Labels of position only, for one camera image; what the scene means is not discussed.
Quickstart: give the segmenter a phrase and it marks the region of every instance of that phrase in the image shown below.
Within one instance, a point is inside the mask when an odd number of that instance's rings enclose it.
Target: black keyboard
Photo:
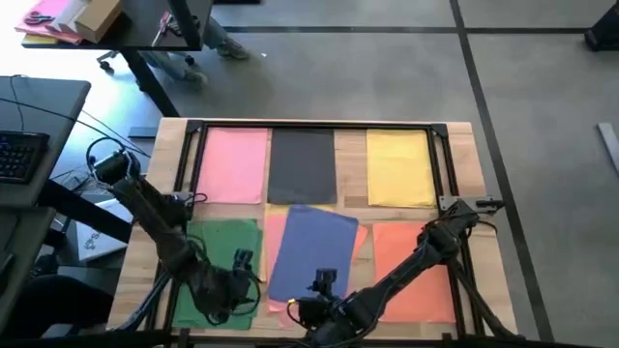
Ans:
[[[47,150],[49,135],[0,130],[0,183],[28,184]]]

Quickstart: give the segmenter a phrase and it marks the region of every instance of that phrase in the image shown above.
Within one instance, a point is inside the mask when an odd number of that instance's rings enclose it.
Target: blue paper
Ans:
[[[267,290],[269,298],[285,302],[315,295],[308,286],[317,269],[338,270],[333,293],[344,297],[358,225],[353,217],[306,206],[290,208]]]

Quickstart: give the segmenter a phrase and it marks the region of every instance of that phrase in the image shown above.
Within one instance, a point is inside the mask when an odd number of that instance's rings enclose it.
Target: wooden table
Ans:
[[[243,126],[244,121],[247,120],[238,120],[239,127]],[[160,124],[153,156],[150,160],[147,180],[161,192],[172,191],[187,122],[187,119],[162,119]],[[447,127],[460,195],[486,195],[484,177],[471,125],[469,123],[448,123]],[[270,138],[269,133],[263,202],[266,201],[266,183],[268,183]],[[186,178],[184,180],[184,190],[189,189],[192,158],[195,156],[196,144],[197,139],[193,139],[189,154],[190,160],[188,161],[189,168],[186,171]],[[377,208],[368,206],[366,133],[364,130],[336,130],[335,150],[338,203],[332,208],[336,213],[358,218],[361,224],[369,227],[370,231],[357,259],[353,260],[350,273],[350,287],[358,289],[372,285],[374,263],[371,224],[373,222],[379,220],[428,221],[429,219],[436,218],[437,213],[436,209]],[[442,175],[444,175],[443,183],[447,186],[446,176],[444,173]],[[267,205],[265,203],[257,205],[200,204],[196,206],[193,218],[255,218],[258,221],[258,225],[261,226],[266,208]],[[476,227],[469,240],[469,245],[477,286],[482,296],[503,324],[508,329],[516,332],[512,302],[494,231],[483,225]],[[126,321],[144,299],[153,284],[157,263],[158,258],[155,252],[155,244],[137,226],[133,230],[123,270],[120,274],[114,304],[109,315],[109,327],[116,327]],[[260,270],[260,276],[265,276],[264,268]],[[168,289],[163,293],[160,302],[157,328],[161,328],[163,324],[168,291],[169,285]],[[466,327],[472,330],[473,325],[470,308],[468,307],[469,302],[466,299],[464,289],[461,287],[460,294],[462,294],[463,298]],[[454,334],[455,332],[455,326],[450,324],[380,323],[368,338],[438,339],[442,333]],[[191,330],[191,335],[239,337],[300,337],[303,333],[304,330],[300,327],[291,329],[281,328],[277,316],[267,313],[264,301],[258,308],[258,315],[253,319],[250,330]]]

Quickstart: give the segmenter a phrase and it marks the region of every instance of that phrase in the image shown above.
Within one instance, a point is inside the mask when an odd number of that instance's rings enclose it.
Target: green paper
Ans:
[[[234,253],[237,249],[244,248],[253,251],[251,269],[255,273],[259,270],[262,231],[258,229],[255,220],[212,219],[193,221],[188,224],[187,233],[204,241],[206,253],[213,265],[230,270],[234,262]],[[257,297],[254,286],[250,287],[248,297],[251,299]],[[244,304],[242,307],[239,306],[237,310],[245,310],[249,305],[253,304]],[[256,311],[257,309],[243,316],[230,316],[226,323],[215,327],[209,324],[204,315],[195,308],[189,288],[187,285],[183,285],[178,294],[172,325],[175,328],[249,330],[251,318],[256,316]]]

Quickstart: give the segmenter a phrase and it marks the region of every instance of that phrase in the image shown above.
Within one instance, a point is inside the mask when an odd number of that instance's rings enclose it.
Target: gray floor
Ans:
[[[228,26],[454,26],[448,0],[264,0],[217,7]],[[469,27],[586,27],[614,0],[459,0]],[[17,18],[23,9],[15,7]],[[8,33],[6,24],[2,33]],[[158,73],[185,116],[467,121],[473,124],[491,194],[500,196],[492,158],[456,34],[235,34],[253,58],[192,53],[210,78],[200,92]],[[470,35],[492,124],[558,341],[619,346],[619,178],[594,126],[619,130],[619,53],[592,53],[580,35]],[[0,73],[79,78],[93,89],[84,109],[122,134],[156,125],[161,114],[141,94],[122,58],[108,76],[102,52],[25,50]],[[82,120],[89,121],[82,115]],[[76,128],[55,169],[83,164],[96,135]],[[152,144],[140,144],[148,148]],[[509,224],[498,217],[516,321],[536,337]]]

